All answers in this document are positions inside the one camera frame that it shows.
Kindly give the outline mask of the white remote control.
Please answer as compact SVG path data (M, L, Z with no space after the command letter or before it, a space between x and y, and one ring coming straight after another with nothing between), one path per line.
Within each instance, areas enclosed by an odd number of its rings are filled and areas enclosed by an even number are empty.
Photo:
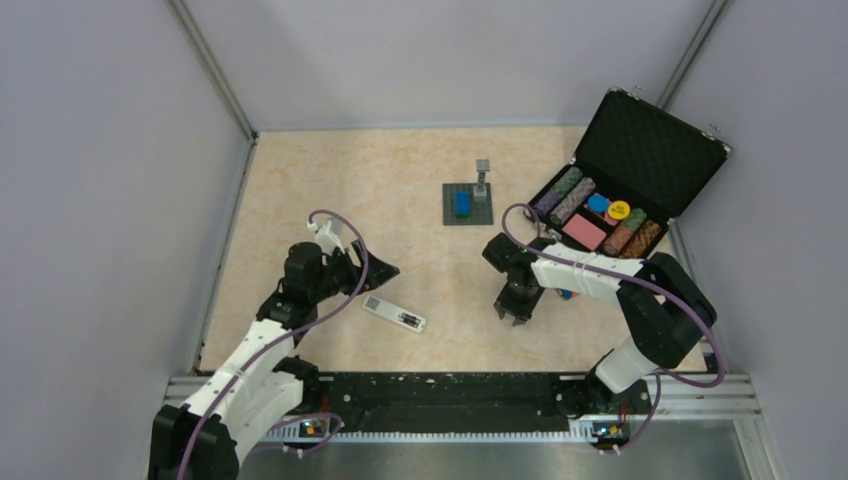
M395 305L391 302L380 299L380 298L378 298L374 295L371 295L371 294L366 295L364 297L362 307L363 307L364 310L368 311L371 314L374 314L374 315L376 315L376 316L378 316L378 317L380 317L384 320L387 320L387 321L389 321L389 322L391 322L395 325L401 326L401 327L403 327L407 330L413 331L413 332L418 333L418 334L423 332L423 330L424 330L424 328L427 324L427 320L423 316L412 313L411 311L408 311L408 310L401 308L401 307L399 307L399 306L397 306L397 305ZM414 315L414 316L420 318L422 320L421 326L419 328L415 329L415 328L412 328L412 327L402 323L400 321L400 315L402 313L411 314L411 315Z

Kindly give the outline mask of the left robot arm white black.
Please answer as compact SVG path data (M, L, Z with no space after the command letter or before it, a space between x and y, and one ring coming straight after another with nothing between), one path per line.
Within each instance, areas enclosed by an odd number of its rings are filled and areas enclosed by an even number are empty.
M236 478L278 421L319 404L316 366L291 355L318 320L319 304L339 294L354 299L399 273L360 241L330 252L314 242L290 247L283 277L237 348L180 405L164 405L154 417L148 478Z

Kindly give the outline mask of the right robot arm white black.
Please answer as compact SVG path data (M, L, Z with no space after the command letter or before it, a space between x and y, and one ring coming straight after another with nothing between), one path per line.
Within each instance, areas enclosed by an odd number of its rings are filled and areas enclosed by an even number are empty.
M494 309L515 325L532 318L547 290L568 290L620 309L627 338L586 376L587 400L600 412L614 411L626 400L627 389L643 376L678 367L701 339L713 336L714 307L668 254L612 258L542 237L518 244L500 233L487 243L482 256L507 276Z

